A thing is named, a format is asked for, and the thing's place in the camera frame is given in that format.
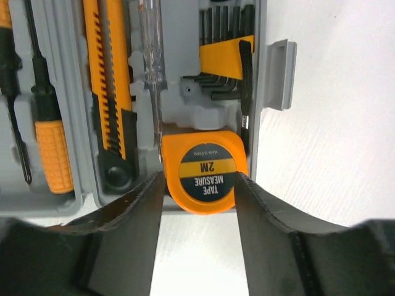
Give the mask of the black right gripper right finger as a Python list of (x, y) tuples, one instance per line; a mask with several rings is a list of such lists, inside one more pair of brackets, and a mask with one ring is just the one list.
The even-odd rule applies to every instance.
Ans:
[(250, 295), (393, 295), (394, 221), (350, 227), (311, 216), (237, 172)]

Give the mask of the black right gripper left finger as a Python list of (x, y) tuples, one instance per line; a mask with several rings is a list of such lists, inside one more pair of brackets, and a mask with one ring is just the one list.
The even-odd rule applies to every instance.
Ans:
[(149, 295), (165, 178), (65, 225), (1, 219), (2, 295)]

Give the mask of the orange handle slim screwdriver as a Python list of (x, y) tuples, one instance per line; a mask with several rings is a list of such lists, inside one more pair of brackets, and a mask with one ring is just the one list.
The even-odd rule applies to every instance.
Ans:
[(35, 84), (31, 92), (36, 105), (35, 132), (41, 164), (49, 190), (54, 194), (66, 194), (73, 191), (73, 178), (56, 89), (51, 84), (48, 64), (40, 50), (31, 1), (23, 3), (33, 52)]

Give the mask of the orange tape measure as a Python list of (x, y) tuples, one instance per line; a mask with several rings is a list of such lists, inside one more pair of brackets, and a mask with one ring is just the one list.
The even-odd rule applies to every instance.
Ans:
[(241, 60), (241, 132), (217, 130), (167, 134), (162, 159), (170, 196), (187, 212), (210, 215), (235, 206), (234, 173), (248, 173), (253, 38), (238, 39)]

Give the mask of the grey plastic tool case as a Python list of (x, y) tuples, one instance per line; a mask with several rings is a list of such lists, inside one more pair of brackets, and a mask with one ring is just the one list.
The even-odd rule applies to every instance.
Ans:
[[(1, 94), (1, 215), (14, 217), (66, 216), (77, 213), (87, 197), (97, 206), (107, 205), (123, 194), (102, 190), (98, 165), (98, 138), (94, 129), (93, 97), (89, 71), (83, 1), (31, 1), (39, 48), (46, 58), (51, 84), (64, 125), (73, 178), (73, 191), (54, 194), (49, 190), (36, 140), (35, 84), (31, 39), (24, 1), (8, 1), (15, 51), (22, 60), (17, 72), (20, 94), (14, 103), (17, 124), (26, 145), (32, 175), (23, 177), (19, 153), (9, 120), (6, 98)], [(146, 87), (139, 1), (122, 1), (130, 94), (137, 114), (139, 176), (130, 192), (151, 175), (164, 173), (154, 140), (152, 105)], [(161, 91), (162, 137), (167, 134), (217, 130), (241, 132), (241, 100), (212, 101), (199, 84), (184, 76), (200, 73), (199, 12), (217, 5), (255, 5), (253, 87), (249, 112), (248, 175), (256, 177), (259, 114), (263, 108), (286, 110), (291, 106), (295, 42), (283, 39), (265, 42), (266, 1), (160, 1), (165, 83)], [(168, 191), (165, 178), (165, 209), (183, 210)]]

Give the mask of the orange handle thick screwdriver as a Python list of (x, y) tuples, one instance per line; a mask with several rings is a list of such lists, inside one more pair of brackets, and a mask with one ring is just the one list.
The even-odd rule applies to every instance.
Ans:
[(15, 143), (19, 153), (23, 177), (27, 184), (31, 184), (32, 175), (28, 159), (28, 152), (20, 134), (14, 103), (20, 94), (17, 72), (22, 68), (22, 60), (15, 51), (12, 18), (9, 2), (1, 1), (1, 94), (6, 98), (9, 120), (12, 126)]

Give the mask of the orange black utility knife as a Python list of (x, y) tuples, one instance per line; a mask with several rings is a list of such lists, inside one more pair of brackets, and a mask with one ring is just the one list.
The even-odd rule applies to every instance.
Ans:
[(123, 2), (83, 1), (83, 12), (101, 186), (106, 194), (123, 194), (139, 176)]

